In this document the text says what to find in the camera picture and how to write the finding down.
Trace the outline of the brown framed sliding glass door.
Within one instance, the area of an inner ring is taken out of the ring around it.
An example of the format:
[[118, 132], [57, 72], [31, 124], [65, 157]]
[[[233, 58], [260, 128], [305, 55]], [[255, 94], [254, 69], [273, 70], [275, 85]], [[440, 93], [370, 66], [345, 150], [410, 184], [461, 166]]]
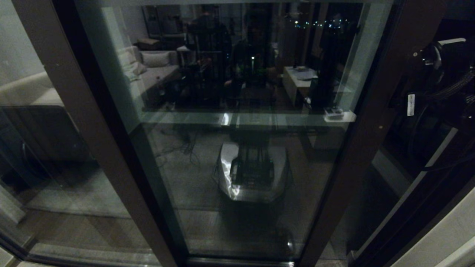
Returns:
[[[356, 122], [351, 125], [349, 135], [337, 154], [337, 165], [332, 170], [321, 198], [315, 202], [309, 236], [300, 257], [294, 261], [297, 267], [314, 267], [317, 264], [351, 198], [360, 188], [364, 171], [388, 133], [389, 127], [378, 130], [378, 121], [389, 89], [387, 82], [399, 61], [397, 57], [403, 53], [403, 48], [396, 41], [399, 18], [408, 10], [405, 0], [398, 7], [390, 6], [390, 13], [394, 16], [390, 17], [392, 25], [385, 26], [388, 30], [387, 42], [371, 65], [373, 74], [365, 83], [366, 93], [363, 99], [357, 103]], [[112, 186], [161, 265], [181, 267], [191, 258], [278, 262], [259, 257], [190, 256], [178, 230], [175, 215], [171, 219], [165, 218], [171, 214], [171, 200], [164, 193], [163, 181], [158, 179], [152, 184], [149, 182], [148, 166], [143, 165], [141, 156], [134, 147], [135, 144], [144, 146], [144, 140], [137, 139], [143, 131], [140, 126], [134, 127], [132, 137], [129, 137], [117, 107], [119, 98], [109, 91], [114, 73], [101, 69], [102, 61], [97, 59], [96, 53], [101, 52], [102, 47], [93, 44], [89, 37], [85, 37], [84, 41], [85, 55], [82, 58], [81, 72], [97, 109], [94, 118], [101, 120], [97, 125], [97, 137], [87, 138], [86, 142], [109, 175]]]

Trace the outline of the black side window railing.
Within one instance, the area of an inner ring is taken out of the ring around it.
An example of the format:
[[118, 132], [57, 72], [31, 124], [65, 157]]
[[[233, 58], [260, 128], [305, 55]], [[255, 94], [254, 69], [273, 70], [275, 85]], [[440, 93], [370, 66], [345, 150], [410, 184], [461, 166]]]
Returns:
[[[415, 47], [423, 49], [433, 41], [475, 36], [475, 0], [405, 0], [404, 11], [397, 26], [397, 44], [402, 56]], [[410, 172], [419, 172], [429, 161], [435, 141], [415, 141], [414, 155], [421, 164], [412, 163], [407, 144], [416, 116], [397, 116], [390, 130], [390, 151]]]

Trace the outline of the dark brown door jamb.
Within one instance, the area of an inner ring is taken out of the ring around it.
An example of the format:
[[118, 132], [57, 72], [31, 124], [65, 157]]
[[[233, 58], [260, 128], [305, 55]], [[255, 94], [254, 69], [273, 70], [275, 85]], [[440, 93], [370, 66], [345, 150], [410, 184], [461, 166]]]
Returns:
[[475, 185], [475, 135], [453, 128], [349, 267], [388, 267]]

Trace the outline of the brown framed fixed glass panel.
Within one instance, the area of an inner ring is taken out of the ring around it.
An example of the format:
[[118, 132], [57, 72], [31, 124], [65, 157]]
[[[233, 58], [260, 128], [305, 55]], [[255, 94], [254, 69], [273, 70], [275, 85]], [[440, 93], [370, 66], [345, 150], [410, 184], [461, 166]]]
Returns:
[[[161, 179], [168, 196], [144, 122], [148, 93], [140, 81], [132, 83], [133, 60], [127, 59], [124, 43], [110, 39], [118, 28], [109, 28], [107, 19], [114, 17], [113, 8], [81, 7], [75, 0], [0, 0], [0, 106], [59, 105], [85, 142], [97, 137], [101, 120], [94, 118], [97, 109], [81, 72], [89, 37], [102, 47], [96, 53], [101, 69], [114, 73], [109, 91], [119, 98], [129, 137], [134, 127], [142, 129], [136, 138], [145, 144], [134, 147], [148, 166], [148, 180]], [[37, 255], [53, 255], [46, 245], [59, 253], [76, 247], [154, 255], [88, 148], [93, 162], [74, 167], [65, 180], [52, 177], [0, 112], [0, 233], [17, 242], [34, 240]]]

